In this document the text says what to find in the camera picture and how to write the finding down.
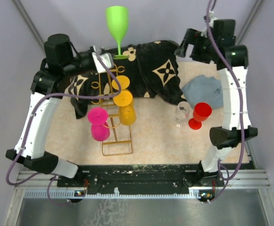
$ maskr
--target black patterned cloth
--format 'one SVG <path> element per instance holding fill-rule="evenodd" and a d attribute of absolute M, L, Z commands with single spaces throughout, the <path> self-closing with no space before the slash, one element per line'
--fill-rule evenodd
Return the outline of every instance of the black patterned cloth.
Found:
<path fill-rule="evenodd" d="M 177 105 L 186 101 L 179 84 L 178 64 L 174 55 L 178 44 L 173 41 L 155 41 L 146 44 L 129 45 L 121 48 L 122 54 L 127 59 L 114 60 L 115 76 L 125 75 L 130 80 L 127 88 L 133 97 L 150 97 L 159 95 L 164 101 Z M 103 50 L 112 55 L 117 54 L 117 49 Z M 82 96 L 99 96 L 99 77 L 97 73 L 85 73 L 71 78 L 68 92 Z M 101 95 L 111 94 L 106 73 L 100 74 Z M 87 113 L 89 104 L 97 104 L 98 100 L 85 100 L 71 98 L 75 108 L 76 118 L 80 119 Z"/>

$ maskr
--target clear wine glass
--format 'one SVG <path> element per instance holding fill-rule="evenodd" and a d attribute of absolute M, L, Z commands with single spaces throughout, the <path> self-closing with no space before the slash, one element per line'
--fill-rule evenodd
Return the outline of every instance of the clear wine glass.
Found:
<path fill-rule="evenodd" d="M 175 109 L 175 123 L 177 127 L 187 124 L 188 115 L 190 112 L 190 105 L 186 101 L 182 101 Z"/>

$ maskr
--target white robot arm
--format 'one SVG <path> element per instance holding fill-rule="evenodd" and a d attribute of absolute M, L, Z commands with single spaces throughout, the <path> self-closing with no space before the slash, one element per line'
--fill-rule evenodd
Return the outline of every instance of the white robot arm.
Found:
<path fill-rule="evenodd" d="M 251 127 L 246 100 L 246 76 L 248 69 L 244 68 L 244 66 L 238 66 L 234 67 L 233 71 L 241 84 L 240 89 L 243 96 L 243 125 L 244 128 L 248 128 Z M 224 119 L 222 128 L 229 131 L 232 131 L 233 129 L 240 130 L 240 98 L 237 90 L 238 88 L 227 68 L 219 70 L 218 75 L 221 79 L 224 101 Z M 201 162 L 204 172 L 216 172 L 218 170 L 217 161 L 219 159 L 221 161 L 224 160 L 231 150 L 232 147 L 230 146 L 218 149 L 216 146 L 211 145 L 206 157 Z"/>
<path fill-rule="evenodd" d="M 209 13 L 209 26 L 212 31 L 212 38 L 220 49 L 221 55 L 228 62 L 237 77 L 240 87 L 237 87 L 231 73 L 227 69 L 216 49 L 208 37 L 207 28 L 202 32 L 188 29 L 185 37 L 175 51 L 179 57 L 186 57 L 186 50 L 189 44 L 193 45 L 190 57 L 199 62 L 209 64 L 213 61 L 216 64 L 218 75 L 221 79 L 224 100 L 224 120 L 221 127 L 210 129 L 210 141 L 212 143 L 206 157 L 200 161 L 197 179 L 203 181 L 207 178 L 218 177 L 218 161 L 224 160 L 227 154 L 241 142 L 240 114 L 243 115 L 243 127 L 245 140 L 257 136 L 257 128 L 251 126 L 248 116 L 246 100 L 246 76 L 248 71 L 248 51 L 244 45 L 235 45 L 235 20 L 219 20 Z M 240 96 L 238 89 L 241 89 L 243 100 L 243 112 L 240 113 Z"/>
<path fill-rule="evenodd" d="M 96 54 L 100 54 L 101 50 L 91 47 L 88 52 L 77 53 L 65 34 L 50 36 L 44 47 L 46 58 L 40 71 L 34 76 L 23 132 L 15 148 L 7 150 L 6 157 L 13 161 L 16 159 L 18 163 L 40 173 L 74 178 L 80 173 L 79 166 L 45 151 L 50 123 L 62 98 L 61 95 L 55 95 L 64 93 L 69 77 L 86 71 L 102 73 L 106 70 L 97 59 Z M 76 57 L 73 56 L 71 47 L 76 52 Z M 100 59 L 107 68 L 114 66 L 111 54 L 102 54 Z"/>

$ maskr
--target blue rag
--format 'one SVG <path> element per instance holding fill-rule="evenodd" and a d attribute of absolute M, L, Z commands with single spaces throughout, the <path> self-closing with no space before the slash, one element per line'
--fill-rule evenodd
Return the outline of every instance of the blue rag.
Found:
<path fill-rule="evenodd" d="M 206 77 L 199 75 L 190 80 L 182 91 L 187 102 L 192 108 L 197 103 L 205 102 L 211 106 L 212 109 L 223 107 L 223 91 L 221 81 L 215 77 Z"/>

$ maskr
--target gray wall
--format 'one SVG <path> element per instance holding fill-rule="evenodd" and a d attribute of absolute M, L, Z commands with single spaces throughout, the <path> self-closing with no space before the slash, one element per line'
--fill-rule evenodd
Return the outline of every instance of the gray wall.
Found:
<path fill-rule="evenodd" d="M 130 23 L 122 46 L 155 40 L 181 43 L 187 28 L 202 30 L 208 0 L 21 0 L 43 40 L 53 33 L 66 33 L 78 50 L 91 45 L 105 48 L 116 43 L 106 26 L 105 8 L 129 8 Z M 256 0 L 218 0 L 219 18 L 237 20 L 241 31 Z"/>
<path fill-rule="evenodd" d="M 264 2 L 243 44 L 249 49 L 248 109 L 258 127 L 252 144 L 274 190 L 274 1 Z"/>
<path fill-rule="evenodd" d="M 30 102 L 30 86 L 44 55 L 10 0 L 0 0 L 0 225 L 13 187 L 5 182 L 7 149 L 20 137 Z M 18 173 L 14 170 L 13 180 Z"/>

